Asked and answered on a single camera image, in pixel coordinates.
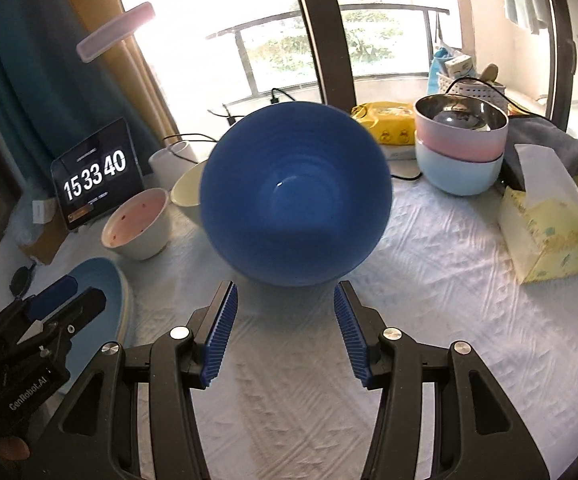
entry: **yellow curtain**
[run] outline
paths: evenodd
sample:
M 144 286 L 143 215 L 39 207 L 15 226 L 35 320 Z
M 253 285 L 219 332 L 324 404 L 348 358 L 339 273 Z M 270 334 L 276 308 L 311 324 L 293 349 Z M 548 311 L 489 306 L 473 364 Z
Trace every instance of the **yellow curtain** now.
M 93 32 L 124 12 L 121 0 L 71 0 L 85 29 Z M 167 105 L 156 87 L 149 67 L 133 36 L 116 44 L 102 55 L 102 59 L 144 121 L 149 124 L 160 142 L 178 133 Z

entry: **pink bowl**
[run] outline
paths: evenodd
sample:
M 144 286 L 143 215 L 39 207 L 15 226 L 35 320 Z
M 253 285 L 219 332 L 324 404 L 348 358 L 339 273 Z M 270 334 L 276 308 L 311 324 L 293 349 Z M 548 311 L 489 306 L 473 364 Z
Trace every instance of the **pink bowl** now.
M 159 253 L 169 240 L 169 194 L 159 187 L 134 195 L 107 220 L 102 244 L 132 260 L 146 260 Z
M 490 131 L 456 128 L 439 123 L 432 118 L 451 102 L 477 108 L 486 116 Z M 490 162 L 504 152 L 509 120 L 502 110 L 473 97 L 454 94 L 436 94 L 422 97 L 415 105 L 416 132 L 418 139 L 436 153 L 466 162 Z

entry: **white cup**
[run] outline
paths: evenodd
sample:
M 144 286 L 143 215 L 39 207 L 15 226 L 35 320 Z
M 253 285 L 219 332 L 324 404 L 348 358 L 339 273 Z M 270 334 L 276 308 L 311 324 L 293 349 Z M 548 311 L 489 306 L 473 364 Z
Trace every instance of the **white cup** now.
M 158 150 L 149 157 L 149 165 L 156 175 L 160 187 L 166 190 L 171 190 L 178 179 L 196 165 L 195 161 L 194 150 L 186 140 Z

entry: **digital clock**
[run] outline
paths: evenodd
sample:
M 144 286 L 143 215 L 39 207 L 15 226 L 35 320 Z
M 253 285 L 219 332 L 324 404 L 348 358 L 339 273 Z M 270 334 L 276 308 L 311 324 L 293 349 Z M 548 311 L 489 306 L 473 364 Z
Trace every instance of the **digital clock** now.
M 70 230 L 144 189 L 127 123 L 118 119 L 53 161 L 51 174 Z

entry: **yellow plastic package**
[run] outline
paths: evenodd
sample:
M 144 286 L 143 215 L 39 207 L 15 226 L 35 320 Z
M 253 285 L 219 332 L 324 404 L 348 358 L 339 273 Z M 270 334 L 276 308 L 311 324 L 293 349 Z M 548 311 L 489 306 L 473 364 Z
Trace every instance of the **yellow plastic package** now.
M 351 116 L 380 144 L 405 146 L 415 142 L 416 123 L 411 104 L 390 101 L 365 103 L 354 107 Z
M 516 150 L 527 191 L 506 188 L 498 221 L 518 281 L 578 274 L 578 188 L 552 149 Z

